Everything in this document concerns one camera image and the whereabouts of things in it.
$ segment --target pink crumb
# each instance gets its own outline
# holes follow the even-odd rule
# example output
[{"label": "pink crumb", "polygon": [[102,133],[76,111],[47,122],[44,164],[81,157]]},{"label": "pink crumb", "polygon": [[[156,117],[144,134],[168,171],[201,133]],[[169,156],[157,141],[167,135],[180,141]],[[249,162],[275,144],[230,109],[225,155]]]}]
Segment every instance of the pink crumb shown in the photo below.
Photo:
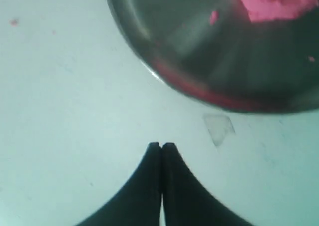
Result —
[{"label": "pink crumb", "polygon": [[313,63],[315,61],[315,58],[313,56],[308,56],[308,60]]},{"label": "pink crumb", "polygon": [[10,21],[11,26],[17,26],[19,24],[19,20],[17,18]]},{"label": "pink crumb", "polygon": [[215,24],[218,18],[219,18],[219,13],[218,11],[214,10],[210,16],[210,20],[209,20],[210,25]]}]

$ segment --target white floor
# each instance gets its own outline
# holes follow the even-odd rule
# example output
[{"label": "white floor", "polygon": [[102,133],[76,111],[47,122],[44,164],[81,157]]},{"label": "white floor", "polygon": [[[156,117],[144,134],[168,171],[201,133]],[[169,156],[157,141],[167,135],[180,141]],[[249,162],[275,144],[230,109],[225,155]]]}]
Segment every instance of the white floor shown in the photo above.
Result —
[{"label": "white floor", "polygon": [[242,115],[173,91],[125,44],[105,0],[0,0],[0,226],[75,225],[151,141],[175,142],[247,220],[319,225],[318,125],[318,111]]}]

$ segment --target pink speck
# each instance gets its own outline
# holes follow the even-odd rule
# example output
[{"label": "pink speck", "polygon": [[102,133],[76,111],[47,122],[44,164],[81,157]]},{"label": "pink speck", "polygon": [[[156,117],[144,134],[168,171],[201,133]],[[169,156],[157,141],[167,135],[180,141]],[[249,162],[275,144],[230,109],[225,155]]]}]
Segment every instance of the pink speck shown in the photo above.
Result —
[{"label": "pink speck", "polygon": [[11,26],[18,26],[19,20],[17,18],[10,21]]},{"label": "pink speck", "polygon": [[315,61],[315,58],[313,56],[308,56],[308,60],[313,63]]},{"label": "pink speck", "polygon": [[219,18],[219,13],[218,11],[214,10],[210,16],[210,20],[209,20],[210,25],[215,24],[218,18]]}]

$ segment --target white surface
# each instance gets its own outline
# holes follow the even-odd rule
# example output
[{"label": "white surface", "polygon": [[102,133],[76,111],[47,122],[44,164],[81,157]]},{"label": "white surface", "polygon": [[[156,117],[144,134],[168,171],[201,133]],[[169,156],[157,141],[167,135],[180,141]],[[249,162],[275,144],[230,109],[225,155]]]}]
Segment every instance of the white surface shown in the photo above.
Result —
[{"label": "white surface", "polygon": [[[218,148],[207,115],[233,124]],[[0,0],[1,226],[80,222],[151,141],[175,142],[204,186],[246,219],[319,225],[318,124],[318,111],[240,115],[171,90],[133,55],[105,0]]]}]

